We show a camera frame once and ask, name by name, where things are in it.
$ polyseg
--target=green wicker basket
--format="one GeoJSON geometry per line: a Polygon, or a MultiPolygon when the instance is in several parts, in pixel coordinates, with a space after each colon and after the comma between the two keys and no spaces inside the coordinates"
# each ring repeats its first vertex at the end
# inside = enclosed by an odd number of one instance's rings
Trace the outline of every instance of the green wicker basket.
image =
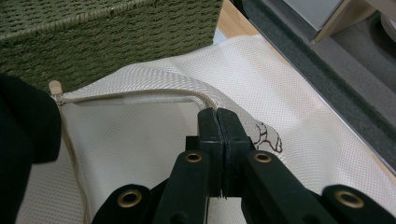
{"type": "Polygon", "coordinates": [[[0,73],[66,91],[210,45],[222,0],[0,1],[0,73]]]}

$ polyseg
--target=white fabric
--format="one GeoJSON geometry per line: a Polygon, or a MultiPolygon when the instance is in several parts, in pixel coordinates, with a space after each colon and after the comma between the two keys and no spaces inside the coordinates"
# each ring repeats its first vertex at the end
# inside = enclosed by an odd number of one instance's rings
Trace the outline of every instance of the white fabric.
{"type": "MultiPolygon", "coordinates": [[[[348,185],[396,215],[394,179],[262,37],[239,36],[126,66],[64,99],[91,218],[114,189],[129,183],[152,188],[167,178],[185,136],[196,134],[197,112],[207,106],[235,111],[253,141],[267,128],[275,145],[274,127],[283,144],[276,155],[307,188],[321,193],[328,185],[348,185]]],[[[243,223],[239,203],[212,199],[209,223],[243,223]]]]}

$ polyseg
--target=wicker basket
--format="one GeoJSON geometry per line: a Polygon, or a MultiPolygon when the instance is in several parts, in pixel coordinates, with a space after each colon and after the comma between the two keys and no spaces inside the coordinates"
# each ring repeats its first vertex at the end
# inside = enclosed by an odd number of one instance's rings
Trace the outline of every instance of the wicker basket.
{"type": "Polygon", "coordinates": [[[0,73],[73,91],[212,43],[221,0],[0,1],[0,73]]]}

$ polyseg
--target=metal grommet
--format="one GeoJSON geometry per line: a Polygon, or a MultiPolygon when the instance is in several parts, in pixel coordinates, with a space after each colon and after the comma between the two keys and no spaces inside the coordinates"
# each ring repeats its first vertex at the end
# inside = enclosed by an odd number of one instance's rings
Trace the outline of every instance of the metal grommet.
{"type": "Polygon", "coordinates": [[[270,162],[272,160],[271,156],[265,153],[257,153],[254,155],[254,160],[259,162],[270,162]]]}
{"type": "Polygon", "coordinates": [[[338,202],[351,208],[363,208],[364,206],[364,201],[360,197],[346,190],[336,191],[335,198],[338,202]]]}
{"type": "Polygon", "coordinates": [[[189,161],[189,162],[198,162],[201,159],[202,159],[202,155],[199,153],[189,153],[186,156],[186,161],[189,161]]]}
{"type": "Polygon", "coordinates": [[[133,207],[142,201],[142,194],[137,189],[128,189],[125,190],[118,199],[118,203],[120,207],[130,208],[133,207]]]}

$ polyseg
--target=black fabric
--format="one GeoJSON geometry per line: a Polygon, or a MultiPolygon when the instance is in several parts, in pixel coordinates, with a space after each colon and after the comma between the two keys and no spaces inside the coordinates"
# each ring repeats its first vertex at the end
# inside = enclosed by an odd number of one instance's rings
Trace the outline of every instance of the black fabric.
{"type": "Polygon", "coordinates": [[[55,161],[61,117],[43,91],[0,75],[0,223],[14,223],[32,163],[55,161]]]}

